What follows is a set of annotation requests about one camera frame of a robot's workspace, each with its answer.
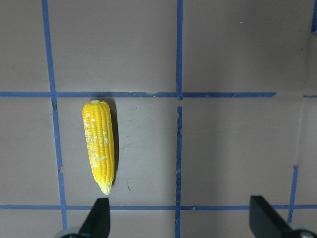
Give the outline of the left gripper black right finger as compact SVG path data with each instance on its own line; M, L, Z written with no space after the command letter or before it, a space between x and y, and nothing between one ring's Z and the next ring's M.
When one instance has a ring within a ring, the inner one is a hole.
M250 197L249 227L256 238L291 238L293 229L259 195Z

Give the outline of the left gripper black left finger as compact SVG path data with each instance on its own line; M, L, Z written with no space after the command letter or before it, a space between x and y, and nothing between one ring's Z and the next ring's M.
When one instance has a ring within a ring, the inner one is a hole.
M107 238L110 233L110 206L108 198L98 198L79 229L80 238Z

